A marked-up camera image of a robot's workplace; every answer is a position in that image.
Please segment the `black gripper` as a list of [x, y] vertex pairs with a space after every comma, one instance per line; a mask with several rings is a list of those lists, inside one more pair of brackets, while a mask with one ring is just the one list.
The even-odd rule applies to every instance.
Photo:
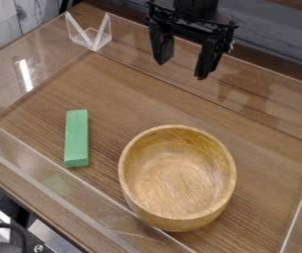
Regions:
[[148, 0], [152, 56], [158, 65], [173, 57], [173, 36], [201, 43], [194, 76], [214, 71], [222, 43], [233, 41], [236, 21], [218, 9], [220, 0]]

